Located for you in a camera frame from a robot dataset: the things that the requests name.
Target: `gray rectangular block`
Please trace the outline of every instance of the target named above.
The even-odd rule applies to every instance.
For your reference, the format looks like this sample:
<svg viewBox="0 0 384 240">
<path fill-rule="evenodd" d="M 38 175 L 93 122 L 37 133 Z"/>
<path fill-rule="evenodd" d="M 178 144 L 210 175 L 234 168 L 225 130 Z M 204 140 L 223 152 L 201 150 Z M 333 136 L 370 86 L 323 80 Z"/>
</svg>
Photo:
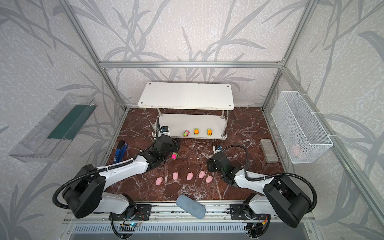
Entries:
<svg viewBox="0 0 384 240">
<path fill-rule="evenodd" d="M 276 163 L 279 161 L 275 149 L 273 148 L 273 144 L 270 139 L 261 139 L 260 145 L 263 149 L 263 153 L 265 156 L 265 160 L 267 163 Z"/>
</svg>

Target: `shelf top board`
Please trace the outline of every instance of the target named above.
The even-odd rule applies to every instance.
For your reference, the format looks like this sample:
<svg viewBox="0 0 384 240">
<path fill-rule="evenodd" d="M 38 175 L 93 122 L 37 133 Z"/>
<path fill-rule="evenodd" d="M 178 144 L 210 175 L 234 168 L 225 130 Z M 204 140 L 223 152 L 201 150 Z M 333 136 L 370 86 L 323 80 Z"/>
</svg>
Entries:
<svg viewBox="0 0 384 240">
<path fill-rule="evenodd" d="M 141 108 L 233 110 L 230 84 L 147 83 Z"/>
</svg>

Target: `side wall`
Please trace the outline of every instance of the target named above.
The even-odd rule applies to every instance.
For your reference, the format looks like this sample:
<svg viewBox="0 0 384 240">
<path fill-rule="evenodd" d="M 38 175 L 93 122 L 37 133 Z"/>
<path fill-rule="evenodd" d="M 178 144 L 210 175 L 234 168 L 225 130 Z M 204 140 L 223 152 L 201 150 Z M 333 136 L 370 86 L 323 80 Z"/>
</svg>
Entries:
<svg viewBox="0 0 384 240">
<path fill-rule="evenodd" d="M 67 210 L 59 185 L 100 164 L 123 108 L 92 64 L 56 1 L 0 1 L 0 239 L 53 239 Z M 23 163 L 9 151 L 67 94 L 98 105 L 55 163 Z"/>
<path fill-rule="evenodd" d="M 288 68 L 384 196 L 384 2 L 319 1 Z M 271 118 L 284 77 L 265 113 L 288 172 L 318 193 L 313 214 L 324 239 L 384 239 L 384 230 L 332 150 L 310 164 L 292 164 Z"/>
<path fill-rule="evenodd" d="M 279 61 L 306 0 L 70 0 L 102 61 Z M 138 68 L 109 75 L 127 106 L 149 81 L 232 84 L 234 103 L 261 106 L 276 69 Z"/>
</svg>

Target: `red marble table surface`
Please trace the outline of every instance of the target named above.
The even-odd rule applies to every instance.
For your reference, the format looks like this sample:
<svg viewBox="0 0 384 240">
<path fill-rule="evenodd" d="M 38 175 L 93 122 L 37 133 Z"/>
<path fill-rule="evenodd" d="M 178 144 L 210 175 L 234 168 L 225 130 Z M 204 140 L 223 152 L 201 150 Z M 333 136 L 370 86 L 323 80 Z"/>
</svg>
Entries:
<svg viewBox="0 0 384 240">
<path fill-rule="evenodd" d="M 151 122 L 154 123 L 157 110 L 147 109 L 147 111 Z M 162 109 L 162 112 L 221 114 L 221 111 L 182 109 Z M 229 116 L 226 140 L 182 138 L 176 160 L 172 160 L 169 156 L 164 166 L 126 178 L 110 186 L 106 191 L 115 194 L 127 194 L 134 201 L 176 200 L 181 194 L 194 200 L 243 200 L 254 191 L 229 186 L 218 173 L 209 173 L 207 159 L 212 156 L 213 146 L 216 144 L 222 144 L 223 147 L 239 144 L 248 149 L 250 171 L 261 174 L 284 172 L 280 162 L 268 164 L 264 160 L 260 139 L 265 138 L 272 141 L 261 108 L 235 108 Z M 112 163 L 117 143 L 120 140 L 124 140 L 128 144 L 123 161 L 134 157 L 140 149 L 145 149 L 152 143 L 151 128 L 143 109 L 129 110 L 107 164 Z M 243 149 L 233 147 L 226 150 L 225 153 L 233 166 L 244 166 L 245 153 Z M 201 170 L 207 173 L 203 179 L 198 178 Z M 179 173 L 179 179 L 176 181 L 172 179 L 173 172 Z M 186 178 L 189 172 L 194 174 L 190 181 Z M 208 175 L 213 176 L 213 181 L 209 184 L 205 182 Z M 159 186 L 155 185 L 157 177 L 163 178 L 163 182 Z"/>
</svg>

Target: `white shelf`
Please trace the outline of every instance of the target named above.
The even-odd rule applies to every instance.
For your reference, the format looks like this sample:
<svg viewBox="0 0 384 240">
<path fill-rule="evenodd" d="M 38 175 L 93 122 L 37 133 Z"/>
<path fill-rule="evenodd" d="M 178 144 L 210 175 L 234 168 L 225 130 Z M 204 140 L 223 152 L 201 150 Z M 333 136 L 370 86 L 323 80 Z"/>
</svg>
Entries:
<svg viewBox="0 0 384 240">
<path fill-rule="evenodd" d="M 233 110 L 230 84 L 147 83 L 141 108 Z"/>
<path fill-rule="evenodd" d="M 194 138 L 194 139 L 226 139 L 221 137 L 224 131 L 225 119 L 216 115 L 192 115 L 192 114 L 168 114 L 163 113 L 159 117 L 160 126 L 168 126 L 171 137 Z M 199 135 L 194 134 L 194 129 L 199 130 Z M 207 130 L 212 130 L 212 135 L 207 135 Z M 188 130 L 189 136 L 184 137 L 183 133 Z"/>
</svg>

